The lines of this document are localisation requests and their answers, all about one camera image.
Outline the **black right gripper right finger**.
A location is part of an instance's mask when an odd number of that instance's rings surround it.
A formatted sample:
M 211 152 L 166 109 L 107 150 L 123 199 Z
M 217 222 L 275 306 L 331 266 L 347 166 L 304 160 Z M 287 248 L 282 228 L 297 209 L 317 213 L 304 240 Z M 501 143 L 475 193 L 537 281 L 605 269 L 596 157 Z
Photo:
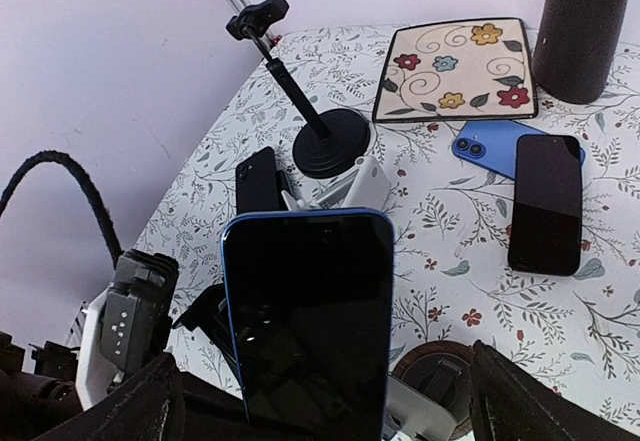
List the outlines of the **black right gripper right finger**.
M 473 346 L 470 419 L 477 440 L 637 440 L 564 399 L 492 346 Z

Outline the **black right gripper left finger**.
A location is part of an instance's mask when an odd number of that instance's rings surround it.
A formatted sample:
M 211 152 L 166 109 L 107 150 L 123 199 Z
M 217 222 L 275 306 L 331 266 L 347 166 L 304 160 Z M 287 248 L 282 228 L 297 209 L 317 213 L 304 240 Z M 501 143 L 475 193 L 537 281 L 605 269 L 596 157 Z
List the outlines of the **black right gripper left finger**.
M 97 405 L 40 435 L 40 440 L 181 440 L 183 384 L 163 353 Z

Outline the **dark grey folding phone stand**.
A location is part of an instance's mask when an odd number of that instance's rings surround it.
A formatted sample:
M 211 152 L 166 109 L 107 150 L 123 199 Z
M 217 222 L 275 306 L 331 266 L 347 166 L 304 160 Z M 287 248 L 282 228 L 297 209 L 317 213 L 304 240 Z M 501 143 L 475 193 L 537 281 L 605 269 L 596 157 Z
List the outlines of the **dark grey folding phone stand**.
M 470 363 L 427 354 L 387 379 L 384 440 L 458 440 L 472 431 Z

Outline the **blue edged black phone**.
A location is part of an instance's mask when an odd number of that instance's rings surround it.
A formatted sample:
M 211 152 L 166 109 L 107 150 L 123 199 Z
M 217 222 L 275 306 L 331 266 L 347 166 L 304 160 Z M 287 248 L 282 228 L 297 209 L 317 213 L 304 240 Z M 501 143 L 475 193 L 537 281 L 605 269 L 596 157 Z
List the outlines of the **blue edged black phone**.
M 244 214 L 221 238 L 247 418 L 315 440 L 378 440 L 394 228 L 366 208 Z

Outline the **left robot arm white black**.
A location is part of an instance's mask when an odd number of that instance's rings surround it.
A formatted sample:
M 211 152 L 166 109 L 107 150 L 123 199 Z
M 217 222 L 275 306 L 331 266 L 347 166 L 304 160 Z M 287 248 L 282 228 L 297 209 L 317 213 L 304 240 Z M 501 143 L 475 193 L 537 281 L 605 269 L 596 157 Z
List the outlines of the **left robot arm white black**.
M 78 348 L 51 341 L 35 346 L 35 371 L 23 370 L 26 350 L 1 334 L 1 438 L 3 440 L 97 440 L 83 417 L 75 379 Z

